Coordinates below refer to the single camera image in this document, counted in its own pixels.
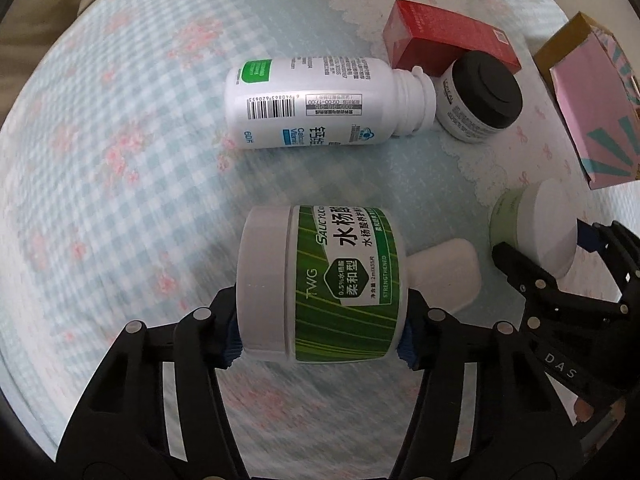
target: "metal pin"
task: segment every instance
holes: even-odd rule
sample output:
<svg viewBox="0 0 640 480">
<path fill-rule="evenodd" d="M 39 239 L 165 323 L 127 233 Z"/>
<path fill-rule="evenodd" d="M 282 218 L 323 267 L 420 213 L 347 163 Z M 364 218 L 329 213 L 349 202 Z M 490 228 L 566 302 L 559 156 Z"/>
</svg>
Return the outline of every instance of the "metal pin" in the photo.
<svg viewBox="0 0 640 480">
<path fill-rule="evenodd" d="M 527 319 L 527 326 L 532 330 L 540 328 L 540 320 L 537 317 L 532 316 Z"/>
<path fill-rule="evenodd" d="M 444 310 L 440 310 L 439 308 L 432 308 L 427 313 L 427 317 L 432 321 L 440 322 L 447 317 L 447 314 L 445 314 Z"/>
<path fill-rule="evenodd" d="M 127 325 L 124 327 L 130 334 L 135 334 L 136 332 L 140 332 L 142 330 L 142 323 L 139 321 L 129 321 Z"/>
<path fill-rule="evenodd" d="M 513 325 L 506 321 L 501 321 L 497 326 L 498 332 L 504 335 L 513 334 Z"/>
<path fill-rule="evenodd" d="M 211 311 L 206 306 L 201 306 L 199 309 L 194 311 L 193 317 L 198 321 L 204 321 L 211 317 Z"/>
</svg>

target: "white supplement bottle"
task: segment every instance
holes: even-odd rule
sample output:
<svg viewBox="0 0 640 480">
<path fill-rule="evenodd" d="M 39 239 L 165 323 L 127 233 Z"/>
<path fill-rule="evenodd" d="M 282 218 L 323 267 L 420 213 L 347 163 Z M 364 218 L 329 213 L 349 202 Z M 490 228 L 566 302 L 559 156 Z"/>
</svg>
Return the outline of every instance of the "white supplement bottle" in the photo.
<svg viewBox="0 0 640 480">
<path fill-rule="evenodd" d="M 420 67 L 369 57 L 251 60 L 225 84 L 229 133 L 247 149 L 373 144 L 430 127 L 435 111 Z"/>
<path fill-rule="evenodd" d="M 337 363 L 394 354 L 407 294 L 404 243 L 386 212 L 259 206 L 249 213 L 236 282 L 247 355 Z"/>
</svg>

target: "barcode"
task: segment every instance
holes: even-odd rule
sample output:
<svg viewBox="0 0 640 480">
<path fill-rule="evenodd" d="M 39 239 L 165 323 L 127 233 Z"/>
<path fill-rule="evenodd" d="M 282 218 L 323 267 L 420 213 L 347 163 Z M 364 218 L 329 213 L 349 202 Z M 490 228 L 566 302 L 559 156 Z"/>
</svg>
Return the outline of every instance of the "barcode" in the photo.
<svg viewBox="0 0 640 480">
<path fill-rule="evenodd" d="M 246 116 L 251 119 L 273 119 L 277 117 L 295 117 L 296 99 L 269 99 L 265 101 L 246 101 Z"/>
</svg>

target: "white jar lid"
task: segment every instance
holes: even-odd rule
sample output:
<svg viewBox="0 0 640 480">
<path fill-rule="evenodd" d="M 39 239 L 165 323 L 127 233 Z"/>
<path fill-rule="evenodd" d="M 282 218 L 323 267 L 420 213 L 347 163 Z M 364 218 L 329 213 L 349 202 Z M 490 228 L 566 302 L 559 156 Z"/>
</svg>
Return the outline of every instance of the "white jar lid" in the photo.
<svg viewBox="0 0 640 480">
<path fill-rule="evenodd" d="M 251 209 L 238 256 L 238 328 L 246 355 L 263 361 L 287 359 L 285 289 L 291 208 Z"/>
<path fill-rule="evenodd" d="M 518 208 L 518 248 L 555 278 L 574 262 L 578 227 L 575 211 L 554 178 L 527 187 Z"/>
</svg>

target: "black lid jar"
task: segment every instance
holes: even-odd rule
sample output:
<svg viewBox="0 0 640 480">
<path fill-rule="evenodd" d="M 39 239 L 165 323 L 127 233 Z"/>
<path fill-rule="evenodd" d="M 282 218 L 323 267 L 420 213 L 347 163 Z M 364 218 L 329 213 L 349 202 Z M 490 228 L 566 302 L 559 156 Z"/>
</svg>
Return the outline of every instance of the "black lid jar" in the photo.
<svg viewBox="0 0 640 480">
<path fill-rule="evenodd" d="M 511 126 L 522 111 L 516 78 L 491 54 L 472 50 L 436 83 L 436 117 L 451 135 L 482 142 Z"/>
</svg>

